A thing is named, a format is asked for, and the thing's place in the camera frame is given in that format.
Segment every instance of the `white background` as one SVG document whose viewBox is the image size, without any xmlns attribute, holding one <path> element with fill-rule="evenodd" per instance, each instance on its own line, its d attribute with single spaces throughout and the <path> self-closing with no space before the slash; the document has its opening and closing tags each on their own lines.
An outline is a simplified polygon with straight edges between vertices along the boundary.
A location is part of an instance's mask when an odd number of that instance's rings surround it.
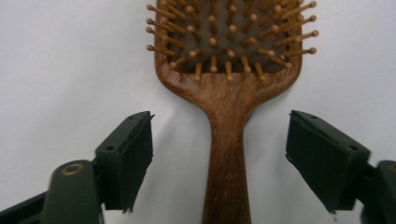
<svg viewBox="0 0 396 224">
<path fill-rule="evenodd" d="M 127 116 L 151 111 L 154 158 L 134 212 L 106 223 L 198 224 L 210 147 L 204 113 L 158 81 L 146 51 L 150 1 L 0 2 L 0 210 L 47 190 L 65 162 L 91 160 Z M 396 1 L 318 1 L 297 82 L 245 130 L 253 223 L 334 223 L 285 159 L 292 109 L 314 114 L 396 160 Z M 338 223 L 360 223 L 361 206 Z"/>
</svg>

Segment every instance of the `hairbrush handle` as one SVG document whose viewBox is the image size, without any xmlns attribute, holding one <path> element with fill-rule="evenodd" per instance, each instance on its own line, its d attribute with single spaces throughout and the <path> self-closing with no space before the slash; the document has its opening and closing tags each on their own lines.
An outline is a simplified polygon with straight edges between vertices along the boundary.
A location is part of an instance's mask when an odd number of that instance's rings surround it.
<svg viewBox="0 0 396 224">
<path fill-rule="evenodd" d="M 248 183 L 243 131 L 245 120 L 235 115 L 210 119 L 212 145 L 203 224 L 249 224 Z"/>
</svg>

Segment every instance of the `wooden bristle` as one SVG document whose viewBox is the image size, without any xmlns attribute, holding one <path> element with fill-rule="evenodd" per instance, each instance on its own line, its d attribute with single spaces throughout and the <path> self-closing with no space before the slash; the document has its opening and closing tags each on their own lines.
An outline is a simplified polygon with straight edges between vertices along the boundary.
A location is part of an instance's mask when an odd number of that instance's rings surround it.
<svg viewBox="0 0 396 224">
<path fill-rule="evenodd" d="M 228 19 L 227 19 L 227 25 L 232 25 L 234 24 L 234 18 L 236 14 L 236 6 L 235 5 L 230 5 L 229 8 L 229 13 L 228 13 Z"/>
<path fill-rule="evenodd" d="M 181 4 L 183 7 L 187 6 L 187 1 L 186 0 L 177 0 L 179 4 Z"/>
<path fill-rule="evenodd" d="M 211 37 L 211 38 L 209 39 L 209 45 L 210 45 L 212 48 L 215 48 L 215 47 L 218 45 L 218 41 L 216 40 L 216 38 Z"/>
<path fill-rule="evenodd" d="M 171 27 L 172 29 L 174 29 L 175 32 L 177 32 L 181 35 L 185 35 L 187 33 L 187 31 L 184 28 L 172 23 L 171 21 L 166 21 L 165 25 Z"/>
<path fill-rule="evenodd" d="M 171 27 L 165 25 L 164 23 L 156 22 L 156 21 L 154 21 L 152 19 L 147 19 L 147 24 L 159 27 L 159 28 L 161 28 L 161 29 L 163 29 L 163 30 L 165 30 L 165 31 L 167 31 L 169 33 L 173 33 L 175 31 L 174 29 L 172 29 Z"/>
<path fill-rule="evenodd" d="M 227 49 L 227 56 L 233 58 L 235 57 L 235 52 L 232 49 Z"/>
<path fill-rule="evenodd" d="M 196 57 L 200 56 L 201 54 L 202 54 L 202 50 L 199 48 L 190 50 L 190 52 L 189 52 L 189 55 L 192 58 L 196 58 Z"/>
<path fill-rule="evenodd" d="M 185 57 L 181 57 L 181 58 L 179 58 L 177 61 L 174 61 L 174 62 L 172 62 L 172 63 L 170 63 L 170 66 L 171 66 L 171 68 L 172 69 L 177 69 L 179 66 L 181 66 L 183 63 L 186 63 L 187 62 L 187 58 L 185 58 Z"/>
<path fill-rule="evenodd" d="M 167 4 L 171 5 L 172 7 L 177 6 L 177 2 L 175 0 L 165 0 Z"/>
<path fill-rule="evenodd" d="M 233 80 L 233 65 L 230 62 L 225 63 L 225 74 L 228 80 Z"/>
<path fill-rule="evenodd" d="M 236 35 L 236 31 L 238 30 L 238 28 L 236 28 L 235 25 L 229 25 L 228 26 L 228 34 L 227 34 L 227 38 L 228 39 L 233 39 Z"/>
<path fill-rule="evenodd" d="M 172 7 L 172 5 L 167 5 L 167 8 L 174 14 L 176 15 L 178 18 L 180 18 L 181 20 L 186 20 L 187 19 L 187 15 L 184 14 L 183 12 L 181 12 L 180 10 L 178 10 L 175 7 Z"/>
<path fill-rule="evenodd" d="M 290 17 L 290 16 L 294 16 L 294 15 L 296 15 L 296 14 L 298 14 L 298 13 L 300 13 L 300 12 L 302 12 L 302 11 L 308 9 L 308 8 L 315 7 L 316 5 L 317 5 L 317 2 L 313 1 L 313 2 L 311 2 L 311 3 L 308 4 L 308 5 L 305 5 L 305 6 L 303 6 L 303 7 L 297 7 L 297 8 L 295 8 L 295 9 L 292 9 L 292 10 L 286 12 L 286 13 L 283 14 L 280 18 L 283 19 L 283 20 L 285 20 L 286 18 L 288 18 L 288 17 Z"/>
<path fill-rule="evenodd" d="M 215 16 L 210 15 L 208 20 L 209 20 L 209 25 L 210 25 L 210 33 L 215 35 L 219 30 L 218 26 L 216 25 L 217 19 Z"/>
<path fill-rule="evenodd" d="M 302 55 L 317 51 L 302 49 L 303 40 L 319 35 L 316 30 L 302 34 L 304 24 L 317 20 L 302 15 L 317 2 L 303 1 L 159 0 L 158 7 L 147 6 L 157 13 L 156 21 L 147 20 L 147 32 L 156 41 L 148 50 L 196 80 L 218 73 L 229 80 L 238 73 L 270 80 L 269 73 L 289 69 Z"/>
<path fill-rule="evenodd" d="M 216 0 L 210 0 L 210 15 L 218 16 L 218 7 L 216 5 Z"/>
<path fill-rule="evenodd" d="M 250 68 L 250 66 L 248 65 L 248 57 L 247 56 L 242 56 L 241 57 L 241 62 L 242 62 L 242 65 L 244 65 L 244 72 L 245 73 L 250 73 L 251 72 L 251 68 Z"/>
<path fill-rule="evenodd" d="M 181 48 L 181 49 L 186 48 L 186 44 L 185 44 L 184 42 L 182 42 L 182 41 L 180 41 L 180 40 L 177 40 L 177 39 L 174 39 L 174 38 L 172 38 L 172 37 L 169 37 L 169 35 L 165 35 L 165 36 L 163 37 L 163 39 L 164 39 L 165 41 L 167 41 L 169 44 L 176 45 L 176 46 L 178 46 L 178 47 Z"/>
<path fill-rule="evenodd" d="M 212 55 L 210 58 L 210 72 L 216 73 L 218 71 L 218 58 L 216 55 Z"/>
<path fill-rule="evenodd" d="M 277 64 L 279 64 L 279 65 L 284 66 L 285 68 L 291 68 L 291 63 L 287 63 L 287 62 L 285 62 L 285 61 L 283 61 L 283 60 L 281 60 L 281 59 L 278 59 L 277 57 L 273 57 L 273 58 L 271 58 L 270 60 L 271 60 L 271 62 L 273 62 L 273 63 L 277 63 Z"/>
<path fill-rule="evenodd" d="M 195 79 L 200 80 L 202 73 L 202 63 L 197 63 L 195 65 Z"/>
<path fill-rule="evenodd" d="M 268 35 L 277 34 L 279 32 L 279 27 L 273 25 L 270 29 L 259 33 L 259 39 L 264 40 Z"/>
<path fill-rule="evenodd" d="M 201 27 L 201 19 L 195 13 L 195 10 L 192 6 L 187 6 L 186 11 L 191 15 L 192 20 L 194 21 L 195 27 Z"/>
<path fill-rule="evenodd" d="M 283 52 L 283 57 L 285 58 L 290 58 L 292 56 L 296 55 L 302 55 L 302 54 L 315 54 L 317 53 L 317 49 L 311 48 L 311 49 L 301 49 L 301 50 L 288 50 Z"/>
<path fill-rule="evenodd" d="M 271 1 L 262 0 L 262 2 L 259 5 L 259 11 L 264 12 L 270 5 L 271 5 Z"/>
<path fill-rule="evenodd" d="M 160 14 L 160 15 L 168 18 L 168 19 L 171 19 L 171 20 L 174 20 L 177 17 L 173 13 L 167 12 L 167 11 L 162 10 L 162 9 L 158 9 L 158 8 L 152 6 L 152 5 L 148 5 L 148 10 L 155 11 L 156 13 L 158 13 L 158 14 Z"/>
<path fill-rule="evenodd" d="M 262 65 L 260 63 L 254 63 L 254 68 L 256 69 L 257 75 L 259 75 L 259 78 L 264 81 L 265 80 L 265 74 L 262 71 Z"/>
<path fill-rule="evenodd" d="M 202 40 L 202 38 L 201 38 L 201 36 L 198 34 L 198 32 L 195 30 L 195 28 L 193 27 L 193 26 L 188 26 L 187 27 L 187 31 L 190 33 L 190 34 L 192 34 L 192 36 L 194 36 L 194 38 L 195 38 L 195 40 L 196 41 L 201 41 Z"/>
<path fill-rule="evenodd" d="M 275 53 L 273 50 L 268 49 L 257 49 L 257 53 L 260 55 L 267 55 L 268 57 L 274 57 Z"/>
<path fill-rule="evenodd" d="M 250 37 L 250 38 L 242 41 L 242 46 L 247 47 L 247 46 L 255 45 L 256 43 L 257 43 L 256 38 Z"/>
<path fill-rule="evenodd" d="M 242 29 L 242 31 L 244 33 L 247 33 L 250 31 L 251 27 L 253 26 L 253 24 L 257 21 L 258 17 L 256 14 L 251 14 L 249 17 L 249 20 L 247 22 L 247 24 L 245 25 L 245 27 Z"/>
<path fill-rule="evenodd" d="M 279 47 L 283 47 L 288 45 L 291 42 L 300 42 L 301 38 L 299 38 L 298 36 L 291 36 L 288 38 L 285 38 L 283 40 L 279 40 L 277 42 L 274 43 L 274 48 L 279 48 Z"/>
<path fill-rule="evenodd" d="M 202 10 L 202 5 L 199 0 L 192 0 L 192 6 L 196 12 L 200 12 Z"/>
<path fill-rule="evenodd" d="M 244 10 L 244 17 L 247 17 L 251 13 L 251 8 L 253 7 L 255 0 L 247 0 L 247 5 Z"/>
<path fill-rule="evenodd" d="M 152 45 L 148 45 L 147 46 L 147 50 L 148 51 L 156 51 L 158 53 L 164 54 L 164 55 L 169 56 L 169 57 L 174 57 L 176 55 L 176 53 L 174 51 L 172 51 L 172 50 L 169 50 L 169 49 L 158 49 L 158 48 L 155 48 Z"/>
</svg>

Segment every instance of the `paddle brush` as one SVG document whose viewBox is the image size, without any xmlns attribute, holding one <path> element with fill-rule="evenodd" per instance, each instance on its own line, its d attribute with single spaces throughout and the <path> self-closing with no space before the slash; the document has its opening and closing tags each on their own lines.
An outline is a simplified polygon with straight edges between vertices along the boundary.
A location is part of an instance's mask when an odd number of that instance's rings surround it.
<svg viewBox="0 0 396 224">
<path fill-rule="evenodd" d="M 300 0 L 163 0 L 147 32 L 155 35 L 161 83 L 201 107 L 212 144 L 203 222 L 251 223 L 243 130 L 258 105 L 276 97 L 299 76 L 302 26 L 316 20 Z"/>
</svg>

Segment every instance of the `hairbrush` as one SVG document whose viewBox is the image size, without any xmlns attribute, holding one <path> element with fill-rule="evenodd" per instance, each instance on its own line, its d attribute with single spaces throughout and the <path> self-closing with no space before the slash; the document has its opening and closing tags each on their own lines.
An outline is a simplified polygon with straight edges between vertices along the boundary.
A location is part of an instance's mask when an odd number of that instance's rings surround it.
<svg viewBox="0 0 396 224">
<path fill-rule="evenodd" d="M 201 107 L 212 143 L 202 223 L 251 223 L 243 130 L 258 105 L 299 76 L 302 26 L 316 20 L 300 0 L 163 0 L 148 5 L 156 19 L 155 68 L 161 83 Z"/>
</svg>

